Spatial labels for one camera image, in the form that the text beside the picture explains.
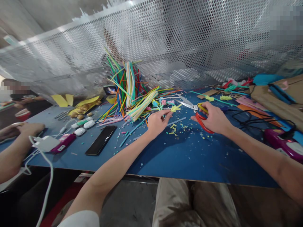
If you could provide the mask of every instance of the metal mesh panel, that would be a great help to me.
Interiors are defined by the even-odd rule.
[[[194,88],[274,73],[302,57],[296,0],[138,0],[0,50],[0,70],[52,94],[93,96],[109,85],[106,47],[135,61],[147,87]]]

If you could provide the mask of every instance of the black smartphone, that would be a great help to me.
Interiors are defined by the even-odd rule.
[[[110,140],[110,137],[114,134],[116,128],[117,126],[106,126],[95,142],[93,142],[90,148],[85,152],[85,154],[93,156],[99,155],[107,142]]]

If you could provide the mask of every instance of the red scissors handle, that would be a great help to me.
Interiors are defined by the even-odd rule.
[[[202,120],[206,120],[205,117],[201,116],[200,114],[198,114],[198,112],[196,113],[196,119],[198,120],[199,124],[201,125],[201,127],[208,133],[214,133],[213,131],[209,130],[208,128],[206,128],[203,124]]]

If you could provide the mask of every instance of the scissors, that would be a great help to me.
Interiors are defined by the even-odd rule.
[[[206,131],[206,132],[208,132],[208,133],[214,133],[213,131],[211,131],[211,130],[209,130],[208,128],[206,128],[205,126],[204,126],[204,124],[203,124],[203,122],[201,121],[201,119],[202,120],[206,120],[206,118],[205,117],[203,117],[203,116],[201,116],[200,114],[198,114],[198,109],[200,108],[200,109],[202,109],[204,112],[206,112],[206,113],[208,113],[208,111],[203,107],[203,106],[201,106],[201,104],[197,104],[197,105],[193,105],[190,101],[188,101],[186,98],[184,98],[183,96],[181,96],[181,95],[178,95],[179,96],[179,98],[181,98],[182,100],[183,100],[183,102],[182,101],[179,101],[179,100],[176,100],[175,99],[175,101],[177,101],[177,102],[179,102],[179,103],[181,103],[182,105],[184,105],[184,106],[186,106],[186,107],[188,107],[188,108],[191,108],[191,109],[193,109],[193,111],[195,112],[195,114],[196,114],[196,119],[198,120],[198,122],[199,122],[199,124],[201,125],[201,127]]]

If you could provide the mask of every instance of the pink device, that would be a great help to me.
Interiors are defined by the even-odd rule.
[[[75,140],[76,136],[74,134],[64,134],[60,139],[60,144],[53,148],[51,152],[57,154],[63,151],[69,144]]]
[[[280,135],[284,132],[282,129],[265,129],[264,139],[277,151],[303,163],[303,146],[293,139],[282,139]]]

